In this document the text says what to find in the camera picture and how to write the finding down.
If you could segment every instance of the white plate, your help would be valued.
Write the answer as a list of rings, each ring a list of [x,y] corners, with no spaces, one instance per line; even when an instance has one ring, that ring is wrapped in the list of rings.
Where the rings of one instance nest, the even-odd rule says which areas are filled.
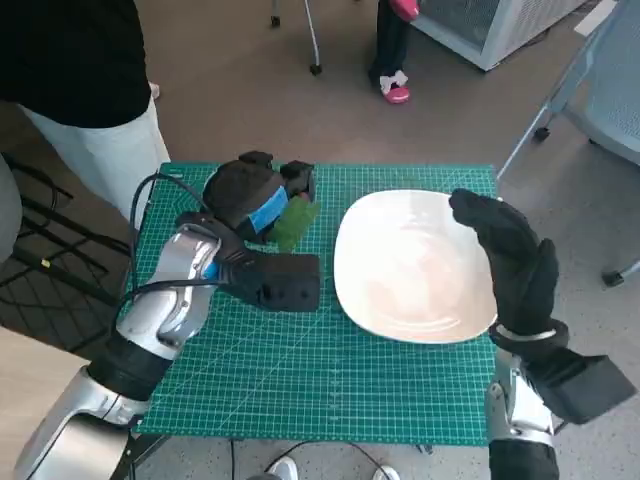
[[[376,335],[415,343],[474,338],[493,323],[489,261],[453,218],[449,195],[390,190],[347,211],[334,258],[345,313]]]

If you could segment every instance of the floor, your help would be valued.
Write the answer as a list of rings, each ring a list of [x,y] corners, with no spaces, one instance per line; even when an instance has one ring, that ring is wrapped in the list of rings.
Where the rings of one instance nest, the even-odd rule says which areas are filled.
[[[570,18],[484,74],[413,32],[406,66],[413,100],[390,108],[363,75],[375,2],[313,2],[325,69],[318,78],[307,69],[302,2],[282,3],[282,28],[271,31],[267,1],[253,2],[250,14],[238,2],[138,2],[149,76],[163,89],[161,128],[175,161],[225,161],[257,148],[283,160],[500,166],[581,41]],[[117,212],[83,192],[6,105],[0,105],[0,147],[46,163],[74,193],[101,207],[104,233],[124,238]],[[588,144],[559,120],[543,145],[522,155],[500,191],[556,242],[562,271],[555,316],[570,325],[573,348],[609,354],[640,385],[640,275],[607,291],[598,277],[640,255],[640,168]],[[74,214],[95,222],[88,211]],[[639,426],[635,397],[586,427],[565,430],[557,447],[562,478],[636,479]],[[236,478],[259,472],[287,445],[236,442]],[[425,455],[412,446],[364,447],[403,480],[489,478],[486,449],[436,447]],[[293,456],[304,479],[367,480],[374,470],[348,446],[306,445]],[[230,473],[227,440],[173,438],[139,467],[138,478],[223,480]]]

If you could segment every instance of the pink shoe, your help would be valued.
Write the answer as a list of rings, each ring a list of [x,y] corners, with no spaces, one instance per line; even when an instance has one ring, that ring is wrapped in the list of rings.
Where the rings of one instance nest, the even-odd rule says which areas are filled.
[[[398,70],[393,77],[380,77],[380,91],[387,102],[394,105],[406,103],[411,94],[406,86],[407,76]]]
[[[391,8],[401,19],[405,22],[413,22],[418,15],[420,15],[420,10],[418,9],[417,0],[389,0],[391,3]]]

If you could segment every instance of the chair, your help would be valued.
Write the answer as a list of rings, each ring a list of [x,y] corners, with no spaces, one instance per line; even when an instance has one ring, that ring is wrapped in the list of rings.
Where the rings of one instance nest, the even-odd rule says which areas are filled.
[[[549,126],[564,115],[589,141],[640,165],[640,2],[619,0],[609,17],[587,38],[562,78],[544,102],[498,173],[502,178],[524,144],[540,143]],[[585,101],[570,102],[580,87]],[[540,121],[546,117],[542,126]],[[640,260],[621,270],[605,272],[608,287],[640,271]]]
[[[313,63],[309,66],[309,71],[313,76],[318,76],[322,73],[322,64],[320,63],[320,49],[318,47],[318,40],[316,38],[316,32],[313,28],[313,18],[311,16],[311,8],[309,7],[309,0],[304,0],[304,9],[307,13],[307,22],[309,24],[309,32],[311,33],[311,43],[313,45]],[[280,0],[271,0],[271,28],[280,27]]]

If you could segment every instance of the green cutting mat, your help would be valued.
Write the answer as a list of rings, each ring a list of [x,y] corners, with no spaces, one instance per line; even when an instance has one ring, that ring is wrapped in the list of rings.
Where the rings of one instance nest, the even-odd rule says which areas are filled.
[[[202,190],[215,165],[162,166]],[[296,247],[320,255],[324,283],[315,313],[267,313],[222,292],[153,395],[138,431],[234,438],[405,444],[485,444],[484,390],[493,371],[486,335],[455,345],[373,336],[342,312],[333,287],[340,221],[379,190],[495,194],[491,167],[318,165],[320,214]],[[159,182],[140,242],[141,280],[152,273],[188,194]]]

